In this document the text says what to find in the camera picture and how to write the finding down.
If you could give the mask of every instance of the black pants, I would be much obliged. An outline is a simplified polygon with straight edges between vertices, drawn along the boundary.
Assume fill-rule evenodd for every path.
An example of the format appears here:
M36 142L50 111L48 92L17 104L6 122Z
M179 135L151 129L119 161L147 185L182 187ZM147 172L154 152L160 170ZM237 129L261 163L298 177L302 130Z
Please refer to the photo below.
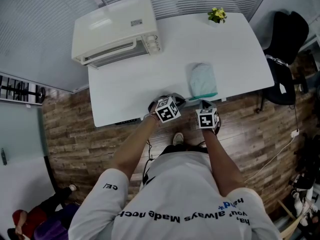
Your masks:
M206 147L199 147L199 146L190 146L188 147L187 145L184 144L178 144L178 145L169 145L167 146L164 151L161 153L163 154L168 154L168 153L174 153L174 152L184 152L184 151L195 151L195 152L202 152L208 154L208 150Z
M61 189L58 193L55 193L49 199L43 201L39 205L39 207L41 210L45 212L47 218L49 218L55 213L57 206L61 204L61 202L66 200L71 193L71 189L69 187L65 187L64 189Z

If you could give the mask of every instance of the wooden chair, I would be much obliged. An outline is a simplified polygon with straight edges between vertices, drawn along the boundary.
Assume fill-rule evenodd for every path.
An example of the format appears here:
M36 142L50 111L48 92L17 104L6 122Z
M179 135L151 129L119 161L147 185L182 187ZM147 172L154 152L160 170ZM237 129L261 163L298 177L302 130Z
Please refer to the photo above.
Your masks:
M293 219L293 222L291 225L289 225L285 230L283 230L280 235L284 240L289 240L290 237L293 235L295 232L297 226L299 225L303 214L301 214L298 218L293 216L293 214L289 211L289 209L280 201L278 200L278 203L283 207L283 209L286 211L286 213L290 216L291 219Z

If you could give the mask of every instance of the t-shirt sleeve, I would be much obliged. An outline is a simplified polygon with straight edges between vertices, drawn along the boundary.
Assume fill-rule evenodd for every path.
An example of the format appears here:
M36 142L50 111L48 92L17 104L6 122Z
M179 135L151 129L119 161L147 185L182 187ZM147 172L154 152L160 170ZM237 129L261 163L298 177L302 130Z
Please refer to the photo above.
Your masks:
M231 191L227 198L249 217L252 239L282 239L280 232L267 215L262 199L254 190L238 188Z
M129 180L120 170L107 169L74 215L69 240L94 240L123 210Z
M16 226L20 220L20 214L21 214L22 210L16 210L13 214L12 214L12 219L13 219L13 223Z

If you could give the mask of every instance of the white t-shirt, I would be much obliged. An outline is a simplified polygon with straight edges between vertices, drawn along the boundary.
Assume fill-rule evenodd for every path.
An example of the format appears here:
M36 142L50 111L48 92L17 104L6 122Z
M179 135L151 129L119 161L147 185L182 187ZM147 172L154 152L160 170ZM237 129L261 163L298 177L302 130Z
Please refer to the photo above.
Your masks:
M219 194L205 153L161 155L147 177L125 207L127 176L106 170L75 214L69 240L281 239L255 191Z

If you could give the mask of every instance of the black and white cube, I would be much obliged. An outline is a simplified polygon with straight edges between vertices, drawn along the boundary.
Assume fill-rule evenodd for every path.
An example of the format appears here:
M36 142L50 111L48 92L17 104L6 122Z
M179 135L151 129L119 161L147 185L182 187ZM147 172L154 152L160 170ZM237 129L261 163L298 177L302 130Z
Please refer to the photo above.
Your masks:
M196 123L200 129L216 128L218 113L216 108L196 109Z
M155 112L162 123L169 122L181 116L172 97L159 99Z

